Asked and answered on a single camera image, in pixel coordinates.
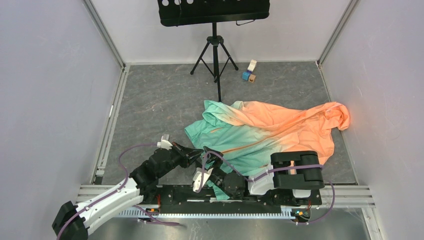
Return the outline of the green and orange jacket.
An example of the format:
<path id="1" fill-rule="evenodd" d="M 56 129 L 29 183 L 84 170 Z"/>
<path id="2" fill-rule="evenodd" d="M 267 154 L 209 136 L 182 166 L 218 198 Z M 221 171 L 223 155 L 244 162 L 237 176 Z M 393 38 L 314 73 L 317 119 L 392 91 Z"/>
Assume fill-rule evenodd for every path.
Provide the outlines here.
<path id="1" fill-rule="evenodd" d="M 315 151 L 325 164 L 335 151 L 332 130 L 346 130 L 351 123 L 347 107 L 338 102 L 300 110 L 259 101 L 227 105 L 206 100 L 204 108 L 201 120 L 185 127 L 185 134 L 195 148 L 223 153 L 247 176 L 270 164 L 273 153 Z"/>

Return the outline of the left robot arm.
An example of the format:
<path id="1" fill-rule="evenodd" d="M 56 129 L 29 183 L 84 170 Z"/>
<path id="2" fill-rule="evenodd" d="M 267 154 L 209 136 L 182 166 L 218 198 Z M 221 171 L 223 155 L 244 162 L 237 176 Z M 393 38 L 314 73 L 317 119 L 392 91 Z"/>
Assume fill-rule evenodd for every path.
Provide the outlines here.
<path id="1" fill-rule="evenodd" d="M 202 149 L 184 147 L 176 142 L 156 149 L 132 172 L 125 170 L 124 179 L 107 191 L 77 204 L 64 203 L 52 223 L 56 238 L 86 240 L 122 211 L 141 202 L 153 203 L 159 179 L 178 166 L 190 167 L 203 153 Z"/>

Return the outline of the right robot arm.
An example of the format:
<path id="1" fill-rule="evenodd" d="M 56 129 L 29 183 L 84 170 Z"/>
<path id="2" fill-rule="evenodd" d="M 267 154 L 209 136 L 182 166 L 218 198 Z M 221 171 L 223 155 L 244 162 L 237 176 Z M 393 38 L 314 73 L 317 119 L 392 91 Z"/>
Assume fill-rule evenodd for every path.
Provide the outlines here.
<path id="1" fill-rule="evenodd" d="M 199 193 L 207 182 L 213 183 L 230 200 L 263 196 L 270 190 L 289 190 L 295 204 L 306 201 L 313 190 L 324 187 L 323 165 L 316 151 L 287 151 L 271 154 L 270 163 L 259 173 L 247 176 L 238 171 L 223 153 L 204 148 L 201 167 L 193 176 L 192 190 Z"/>

